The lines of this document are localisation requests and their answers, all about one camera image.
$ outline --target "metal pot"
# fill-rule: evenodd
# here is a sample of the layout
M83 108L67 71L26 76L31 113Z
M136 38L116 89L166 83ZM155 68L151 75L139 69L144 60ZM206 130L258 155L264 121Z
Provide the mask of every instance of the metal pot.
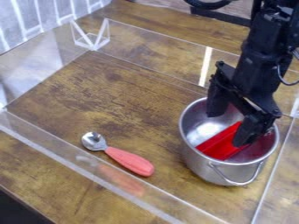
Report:
M202 98L182 112L179 127L186 147L182 155L191 170L208 182L222 186L250 184L276 149L279 133L276 125L242 152L220 161L204 155L195 147L215 136L235 122L243 120L238 109L230 105L224 115L207 117L207 99Z

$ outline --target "metal spoon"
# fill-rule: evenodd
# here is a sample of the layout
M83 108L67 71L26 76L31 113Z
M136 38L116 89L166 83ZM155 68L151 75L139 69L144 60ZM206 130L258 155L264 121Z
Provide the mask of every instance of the metal spoon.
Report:
M104 151L130 171L150 177L155 167L148 160L136 154L107 145L106 138L98 132L88 132L82 137L82 143L91 151Z

